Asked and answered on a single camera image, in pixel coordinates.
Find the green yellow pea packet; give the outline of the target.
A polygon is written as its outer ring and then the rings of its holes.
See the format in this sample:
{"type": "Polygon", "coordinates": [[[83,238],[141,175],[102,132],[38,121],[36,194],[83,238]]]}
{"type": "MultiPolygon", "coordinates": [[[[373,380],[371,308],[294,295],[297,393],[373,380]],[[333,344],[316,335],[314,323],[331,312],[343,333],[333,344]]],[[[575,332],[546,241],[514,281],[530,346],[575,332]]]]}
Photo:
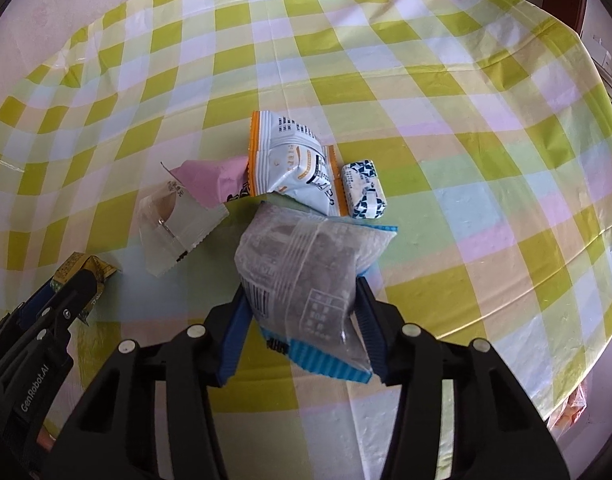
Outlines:
{"type": "Polygon", "coordinates": [[[99,256],[73,252],[54,272],[50,285],[55,292],[66,288],[75,295],[74,304],[66,310],[87,323],[105,285],[118,269],[99,256]]]}

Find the pink snack packet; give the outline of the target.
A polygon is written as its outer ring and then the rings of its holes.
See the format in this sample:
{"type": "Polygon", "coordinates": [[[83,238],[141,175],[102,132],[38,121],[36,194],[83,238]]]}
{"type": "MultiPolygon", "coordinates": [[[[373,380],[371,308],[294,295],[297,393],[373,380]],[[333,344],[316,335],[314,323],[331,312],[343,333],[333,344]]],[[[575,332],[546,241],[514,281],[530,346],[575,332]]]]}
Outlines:
{"type": "Polygon", "coordinates": [[[249,195],[246,155],[222,160],[186,160],[177,168],[164,169],[207,209],[249,195]]]}

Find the clear blue-edged snack bag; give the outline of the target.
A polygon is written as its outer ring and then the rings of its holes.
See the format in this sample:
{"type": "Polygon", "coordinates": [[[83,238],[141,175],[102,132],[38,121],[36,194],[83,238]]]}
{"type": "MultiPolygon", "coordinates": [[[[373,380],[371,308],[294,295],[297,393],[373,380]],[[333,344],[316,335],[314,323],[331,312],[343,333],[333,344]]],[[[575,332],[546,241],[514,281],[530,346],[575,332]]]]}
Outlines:
{"type": "Polygon", "coordinates": [[[369,382],[368,352],[351,319],[356,280],[396,234],[261,203],[234,262],[268,346],[311,374],[369,382]]]}

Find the orange white snack packet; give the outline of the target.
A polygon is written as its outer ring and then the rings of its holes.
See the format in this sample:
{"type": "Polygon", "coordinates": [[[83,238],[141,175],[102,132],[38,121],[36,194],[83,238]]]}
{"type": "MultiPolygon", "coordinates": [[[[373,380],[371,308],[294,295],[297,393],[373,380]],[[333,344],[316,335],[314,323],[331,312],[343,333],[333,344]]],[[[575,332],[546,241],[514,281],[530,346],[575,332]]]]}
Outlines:
{"type": "Polygon", "coordinates": [[[335,147],[271,110],[251,114],[247,183],[251,196],[277,193],[325,216],[348,214],[335,147]]]}

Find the small blue white candy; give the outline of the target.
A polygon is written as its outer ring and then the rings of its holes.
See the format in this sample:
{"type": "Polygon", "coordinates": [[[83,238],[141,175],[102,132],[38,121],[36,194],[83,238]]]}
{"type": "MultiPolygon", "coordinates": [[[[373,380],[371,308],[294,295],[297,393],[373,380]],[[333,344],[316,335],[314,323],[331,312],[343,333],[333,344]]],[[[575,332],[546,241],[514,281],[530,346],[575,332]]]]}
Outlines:
{"type": "Polygon", "coordinates": [[[387,200],[374,162],[349,162],[342,168],[342,181],[351,217],[374,220],[383,216],[387,200]]]}

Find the green checkered tablecloth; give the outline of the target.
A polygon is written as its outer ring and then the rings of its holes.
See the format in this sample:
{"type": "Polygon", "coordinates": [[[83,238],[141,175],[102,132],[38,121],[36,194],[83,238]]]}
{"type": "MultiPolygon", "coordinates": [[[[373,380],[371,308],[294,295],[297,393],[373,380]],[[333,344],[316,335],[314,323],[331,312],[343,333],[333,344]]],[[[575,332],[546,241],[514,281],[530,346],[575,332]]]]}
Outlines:
{"type": "Polygon", "coordinates": [[[143,198],[247,151],[255,110],[372,159],[397,229],[368,278],[406,320],[489,339],[542,415],[612,339],[612,103],[579,37],[524,0],[18,1],[0,30],[0,316],[73,252],[117,266],[71,342],[59,431],[108,355],[236,289],[257,200],[160,278],[143,198]]]}

